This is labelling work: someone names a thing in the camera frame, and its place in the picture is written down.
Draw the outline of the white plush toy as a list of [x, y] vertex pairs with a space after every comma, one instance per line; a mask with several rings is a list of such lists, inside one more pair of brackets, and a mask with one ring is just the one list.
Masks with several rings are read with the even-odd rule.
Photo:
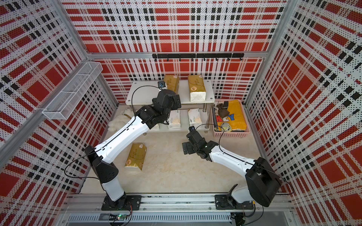
[[108, 123], [108, 131], [115, 133], [125, 126], [134, 117], [133, 110], [126, 108], [120, 112], [112, 121]]

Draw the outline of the pink plastic basket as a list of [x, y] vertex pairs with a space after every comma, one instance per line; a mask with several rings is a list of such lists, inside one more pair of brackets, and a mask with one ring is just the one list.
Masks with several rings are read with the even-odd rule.
[[244, 110], [244, 107], [241, 103], [240, 100], [238, 100], [241, 104], [241, 107], [242, 107], [242, 110], [243, 110], [243, 114], [244, 114], [244, 117], [245, 117], [245, 120], [246, 120], [246, 123], [247, 123], [247, 130], [245, 132], [225, 132], [225, 131], [219, 131], [219, 128], [218, 128], [218, 125], [217, 125], [217, 122], [216, 122], [216, 113], [215, 113], [215, 105], [216, 105], [216, 102], [217, 101], [228, 101], [228, 100], [232, 100], [232, 99], [216, 99], [214, 104], [213, 104], [213, 111], [212, 111], [212, 118], [213, 118], [213, 125], [214, 125], [214, 136], [215, 137], [220, 137], [223, 133], [223, 136], [225, 137], [238, 137], [238, 138], [241, 138], [241, 137], [246, 137], [249, 133], [250, 133], [250, 125], [248, 123], [248, 120], [247, 120], [247, 116], [246, 116], [246, 113], [245, 113], [245, 110]]

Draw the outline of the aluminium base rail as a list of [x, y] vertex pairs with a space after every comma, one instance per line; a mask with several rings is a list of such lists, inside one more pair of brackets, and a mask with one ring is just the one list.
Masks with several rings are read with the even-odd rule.
[[[103, 211], [100, 194], [71, 195], [60, 212], [57, 226], [299, 226], [297, 214], [287, 196], [277, 196], [269, 207], [248, 202], [241, 210], [218, 210], [216, 195], [224, 193], [143, 193], [140, 201], [118, 211]], [[127, 214], [122, 221], [110, 221], [109, 214]]]

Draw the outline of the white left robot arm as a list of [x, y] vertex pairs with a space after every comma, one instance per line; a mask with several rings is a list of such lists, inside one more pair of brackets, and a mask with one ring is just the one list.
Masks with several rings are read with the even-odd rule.
[[139, 136], [159, 123], [166, 124], [171, 111], [181, 106], [178, 94], [169, 89], [160, 90], [157, 97], [152, 99], [152, 104], [141, 107], [114, 135], [96, 147], [85, 148], [84, 153], [106, 192], [101, 208], [103, 211], [118, 211], [140, 201], [140, 196], [127, 198], [118, 179], [119, 170], [113, 161]]

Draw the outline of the green circuit board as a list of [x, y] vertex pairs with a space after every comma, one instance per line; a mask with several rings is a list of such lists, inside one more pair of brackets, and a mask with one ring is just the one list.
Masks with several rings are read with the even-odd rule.
[[110, 221], [122, 221], [127, 219], [127, 214], [109, 214]]

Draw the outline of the gold tissue pack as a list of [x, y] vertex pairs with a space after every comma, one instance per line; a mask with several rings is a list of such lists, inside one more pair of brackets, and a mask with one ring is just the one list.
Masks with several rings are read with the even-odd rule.
[[178, 94], [180, 78], [178, 75], [165, 75], [163, 81], [165, 82], [167, 89]]
[[188, 76], [190, 102], [200, 102], [206, 100], [206, 88], [201, 75]]
[[133, 143], [124, 167], [127, 170], [142, 171], [146, 153], [145, 144]]

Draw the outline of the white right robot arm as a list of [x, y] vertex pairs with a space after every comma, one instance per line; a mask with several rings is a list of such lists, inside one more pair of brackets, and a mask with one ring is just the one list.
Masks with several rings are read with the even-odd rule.
[[182, 143], [185, 155], [195, 153], [201, 159], [229, 168], [246, 181], [246, 186], [235, 184], [226, 195], [215, 196], [218, 210], [241, 210], [248, 202], [256, 202], [263, 207], [271, 205], [282, 182], [266, 159], [259, 157], [254, 160], [237, 155], [215, 141], [206, 141], [194, 127], [186, 138], [188, 141]]

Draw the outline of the yellow printed cloth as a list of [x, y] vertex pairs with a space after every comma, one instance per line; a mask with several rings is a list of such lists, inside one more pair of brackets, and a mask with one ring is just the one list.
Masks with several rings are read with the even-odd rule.
[[[219, 103], [228, 102], [228, 111], [230, 114], [221, 118], [217, 113], [216, 105]], [[238, 100], [228, 100], [228, 101], [217, 101], [215, 105], [216, 113], [216, 122], [219, 128], [219, 131], [225, 132], [245, 132], [248, 128], [241, 104]]]

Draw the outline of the white tissue pack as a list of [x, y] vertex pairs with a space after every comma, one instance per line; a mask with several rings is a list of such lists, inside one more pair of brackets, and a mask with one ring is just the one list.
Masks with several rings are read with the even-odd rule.
[[150, 129], [151, 131], [158, 131], [160, 130], [160, 127], [159, 127], [159, 123], [156, 124], [152, 129]]
[[168, 118], [168, 129], [178, 129], [181, 127], [180, 110], [172, 110]]
[[202, 124], [200, 110], [196, 109], [188, 109], [188, 117], [189, 117], [189, 125], [197, 127]]

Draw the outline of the black wall hook rail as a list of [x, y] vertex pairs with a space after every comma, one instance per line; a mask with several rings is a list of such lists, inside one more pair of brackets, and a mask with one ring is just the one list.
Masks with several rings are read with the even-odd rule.
[[153, 59], [193, 59], [193, 58], [243, 58], [245, 56], [244, 53], [182, 53], [182, 54], [152, 54]]

